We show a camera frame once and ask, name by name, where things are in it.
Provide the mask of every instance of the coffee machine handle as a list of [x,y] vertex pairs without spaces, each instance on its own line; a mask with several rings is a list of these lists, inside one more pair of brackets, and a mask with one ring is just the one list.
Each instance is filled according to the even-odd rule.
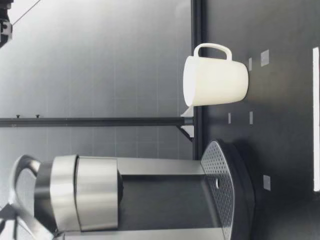
[[33,215],[31,215],[21,203],[17,194],[17,182],[20,173],[29,169],[34,176],[37,176],[40,162],[29,155],[20,156],[14,163],[9,179],[9,204],[16,211],[17,222],[27,230],[35,240],[52,240],[52,234]]

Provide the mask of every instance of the silver metal casing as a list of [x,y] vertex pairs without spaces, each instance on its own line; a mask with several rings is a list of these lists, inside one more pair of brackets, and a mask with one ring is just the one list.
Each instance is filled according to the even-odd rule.
[[118,227],[118,166],[116,159],[78,158],[76,207],[82,231]]
[[59,232],[118,227],[116,159],[76,155],[56,157],[49,189]]
[[75,201],[77,156],[57,156],[50,177],[50,198],[53,215],[60,232],[80,231]]

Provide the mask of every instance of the white mug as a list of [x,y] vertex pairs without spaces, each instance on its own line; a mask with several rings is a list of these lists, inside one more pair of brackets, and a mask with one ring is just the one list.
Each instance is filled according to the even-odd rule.
[[[199,49],[209,47],[224,51],[226,59],[200,57]],[[183,95],[187,106],[228,104],[241,101],[248,91],[248,70],[232,61],[229,48],[202,43],[188,56],[183,71]]]

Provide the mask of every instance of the black metal frame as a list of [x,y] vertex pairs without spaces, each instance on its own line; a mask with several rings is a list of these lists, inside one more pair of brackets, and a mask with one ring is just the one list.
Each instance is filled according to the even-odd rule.
[[193,125],[193,117],[0,118],[0,128]]
[[[191,51],[195,49],[197,45],[202,42],[201,34],[201,11],[202,11],[201,0],[191,0]],[[193,159],[200,160],[204,153],[203,146],[203,107],[196,106],[193,109],[194,114],[194,138],[193,138]]]

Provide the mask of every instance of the mug handle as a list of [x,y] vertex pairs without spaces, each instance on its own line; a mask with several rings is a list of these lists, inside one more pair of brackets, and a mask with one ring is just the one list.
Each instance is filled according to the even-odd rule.
[[222,46],[220,44],[216,44],[216,43],[201,43],[198,46],[196,46],[196,48],[194,49],[193,52],[193,56],[195,57],[199,57],[199,49],[200,48],[213,48],[213,49],[219,49],[223,52],[225,52],[226,54],[226,59],[228,61],[232,61],[232,52],[229,48],[227,48],[226,46]]
[[16,211],[18,223],[27,230],[34,239],[52,240],[54,235],[24,208],[16,190],[20,173],[24,169],[29,169],[36,177],[40,164],[38,160],[28,155],[22,155],[15,161],[9,179],[9,204]]

